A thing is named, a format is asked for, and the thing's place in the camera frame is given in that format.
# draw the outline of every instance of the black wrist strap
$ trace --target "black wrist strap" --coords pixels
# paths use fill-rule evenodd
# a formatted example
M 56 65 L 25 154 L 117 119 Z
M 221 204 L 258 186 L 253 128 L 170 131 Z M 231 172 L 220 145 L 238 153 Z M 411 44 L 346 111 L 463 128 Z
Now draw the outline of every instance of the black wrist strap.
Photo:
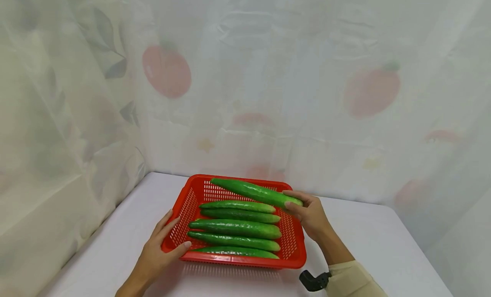
M 330 272 L 323 272 L 317 278 L 314 278 L 309 271 L 302 271 L 298 278 L 308 291 L 320 291 L 327 287 L 330 277 Z

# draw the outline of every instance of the sheer curtain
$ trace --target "sheer curtain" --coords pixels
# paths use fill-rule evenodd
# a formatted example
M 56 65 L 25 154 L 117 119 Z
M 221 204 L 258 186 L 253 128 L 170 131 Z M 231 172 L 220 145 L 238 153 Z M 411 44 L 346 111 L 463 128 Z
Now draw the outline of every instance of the sheer curtain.
M 386 204 L 455 296 L 490 289 L 491 0 L 1 4 L 0 292 L 148 171 Z
M 0 2 L 0 296 L 35 296 L 148 167 L 121 0 Z

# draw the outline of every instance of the green cucumber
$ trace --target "green cucumber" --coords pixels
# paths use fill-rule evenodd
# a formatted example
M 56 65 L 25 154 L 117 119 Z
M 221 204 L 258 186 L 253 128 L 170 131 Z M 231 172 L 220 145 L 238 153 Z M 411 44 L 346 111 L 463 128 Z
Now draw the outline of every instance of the green cucumber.
M 270 205 L 260 202 L 249 202 L 242 200 L 221 200 L 201 204 L 200 209 L 237 209 L 250 210 L 252 212 L 272 214 L 276 209 Z
M 201 215 L 218 219 L 249 220 L 250 222 L 278 223 L 281 219 L 278 215 L 251 212 L 249 210 L 235 209 L 207 209 L 201 210 Z
M 232 254 L 232 255 L 245 255 L 248 257 L 259 257 L 268 259 L 279 259 L 277 255 L 271 252 L 262 251 L 259 249 L 244 248 L 244 247 L 231 247 L 231 246 L 214 246 L 194 249 L 193 251 L 217 253 L 217 254 Z
M 301 202 L 297 198 L 293 198 L 283 193 L 278 193 L 277 191 L 270 190 L 269 188 L 261 187 L 249 182 L 217 178 L 213 178 L 210 182 L 211 184 L 218 185 L 233 193 L 251 198 L 252 200 L 271 204 L 275 207 L 284 208 L 285 202 L 287 201 L 296 203 L 299 206 L 303 206 L 303 202 Z
M 210 233 L 254 237 L 258 239 L 279 239 L 281 232 L 275 225 L 248 222 L 235 219 L 198 219 L 189 223 L 191 229 L 206 230 Z
M 279 251 L 280 249 L 277 242 L 268 239 L 255 239 L 251 237 L 220 235 L 198 231 L 189 231 L 188 236 L 212 245 L 239 246 L 262 249 L 265 251 Z

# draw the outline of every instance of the plastic basket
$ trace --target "plastic basket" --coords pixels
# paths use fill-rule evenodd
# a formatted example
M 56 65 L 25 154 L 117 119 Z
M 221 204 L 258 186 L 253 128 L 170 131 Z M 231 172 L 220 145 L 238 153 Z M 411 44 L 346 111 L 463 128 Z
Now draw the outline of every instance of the plastic basket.
M 190 177 L 181 190 L 179 197 L 177 197 L 174 204 L 172 215 L 169 222 L 178 216 L 181 217 L 181 221 L 172 229 L 162 243 L 162 250 L 164 252 L 172 251 L 178 245 L 185 241 L 191 241 L 193 245 L 191 250 L 196 248 L 203 248 L 208 246 L 207 243 L 192 239 L 187 236 L 189 230 L 188 224 L 197 218 L 207 218 L 200 214 L 199 205 L 217 201 L 217 200 L 243 200 L 253 201 L 252 199 L 240 196 L 235 193 L 231 193 L 228 190 L 224 190 L 221 187 L 210 183 L 212 178 L 229 178 L 219 177 L 211 175 L 194 175 Z M 264 180 L 252 180 L 242 178 L 231 178 L 235 180 L 242 180 L 251 182 L 253 184 L 260 185 L 262 187 L 270 188 L 275 191 L 291 190 L 290 185 L 282 182 L 264 181 Z M 188 251 L 181 257 L 183 261 L 195 261 L 195 262 L 213 262 L 219 264 L 230 265 L 242 265 L 242 266 L 254 266 L 265 268 L 301 268 L 307 259 L 306 247 L 304 243 L 303 229 L 294 217 L 288 215 L 283 210 L 276 210 L 275 214 L 281 216 L 280 222 L 277 224 L 282 237 L 275 241 L 279 243 L 281 249 L 275 254 L 279 259 L 265 259 L 256 257 L 246 257 L 237 255 L 221 255 L 212 253 L 203 253 Z

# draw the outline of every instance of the wrist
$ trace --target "wrist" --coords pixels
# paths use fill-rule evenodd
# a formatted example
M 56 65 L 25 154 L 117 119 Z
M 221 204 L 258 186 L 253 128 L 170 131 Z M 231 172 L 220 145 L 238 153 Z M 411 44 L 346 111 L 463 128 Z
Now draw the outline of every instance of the wrist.
M 346 248 L 346 245 L 332 228 L 324 230 L 316 242 L 328 265 L 355 260 L 351 252 Z
M 131 274 L 116 293 L 116 297 L 141 297 L 149 287 L 149 282 Z

